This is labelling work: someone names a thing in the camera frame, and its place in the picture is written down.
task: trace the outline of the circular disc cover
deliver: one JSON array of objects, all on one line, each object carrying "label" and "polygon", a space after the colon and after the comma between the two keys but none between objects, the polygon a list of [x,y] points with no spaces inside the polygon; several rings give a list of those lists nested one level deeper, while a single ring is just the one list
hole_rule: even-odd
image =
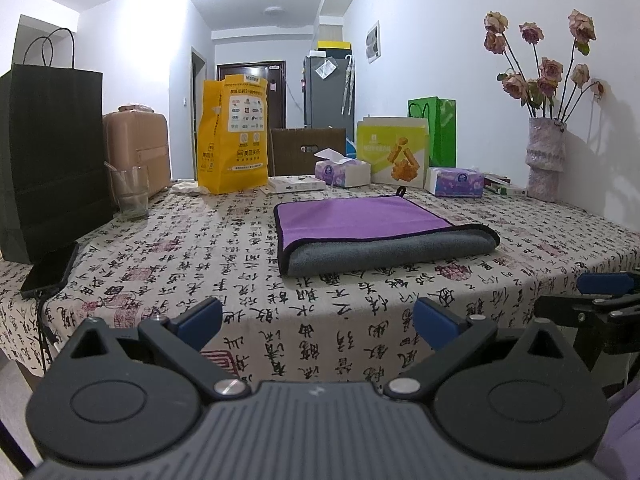
[{"label": "circular disc cover", "polygon": [[200,415],[194,386],[165,368],[120,362],[76,372],[45,395],[36,390],[28,404],[29,430],[47,456],[94,466],[138,462],[179,441]]},{"label": "circular disc cover", "polygon": [[516,374],[503,362],[459,372],[439,388],[433,411],[442,429],[469,452],[525,468],[590,452],[609,419],[602,394],[548,362],[527,363]]}]

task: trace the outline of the purple fabric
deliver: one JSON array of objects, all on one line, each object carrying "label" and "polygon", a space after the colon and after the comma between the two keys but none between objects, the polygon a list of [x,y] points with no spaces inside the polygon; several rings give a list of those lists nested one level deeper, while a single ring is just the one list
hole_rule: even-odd
[{"label": "purple fabric", "polygon": [[640,380],[609,399],[609,419],[593,463],[614,480],[640,479]]},{"label": "purple fabric", "polygon": [[302,238],[364,240],[451,226],[401,196],[287,202],[277,208],[283,250]]}]

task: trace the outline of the smartphone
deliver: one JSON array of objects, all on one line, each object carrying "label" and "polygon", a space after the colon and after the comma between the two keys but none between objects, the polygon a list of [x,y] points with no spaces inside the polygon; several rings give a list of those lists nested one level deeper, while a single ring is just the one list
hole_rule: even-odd
[{"label": "smartphone", "polygon": [[78,256],[78,242],[45,254],[24,280],[20,294],[27,300],[40,295],[50,298],[65,288]]}]

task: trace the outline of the gray refrigerator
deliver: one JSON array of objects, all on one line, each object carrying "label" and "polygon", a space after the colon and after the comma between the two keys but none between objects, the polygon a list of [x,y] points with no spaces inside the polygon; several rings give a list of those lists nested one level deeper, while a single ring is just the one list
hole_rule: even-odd
[{"label": "gray refrigerator", "polygon": [[324,57],[305,57],[305,126],[307,128],[344,128],[347,145],[344,154],[355,156],[354,121],[355,102],[351,114],[347,104],[342,113],[342,97],[347,77],[347,59],[335,59],[336,68],[326,79],[316,69],[324,63]]}]

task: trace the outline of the black paper bag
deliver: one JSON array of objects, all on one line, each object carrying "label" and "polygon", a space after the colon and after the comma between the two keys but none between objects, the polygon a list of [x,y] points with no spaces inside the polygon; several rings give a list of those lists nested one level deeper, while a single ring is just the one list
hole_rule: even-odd
[{"label": "black paper bag", "polygon": [[14,64],[0,77],[0,251],[35,263],[109,222],[102,74]]}]

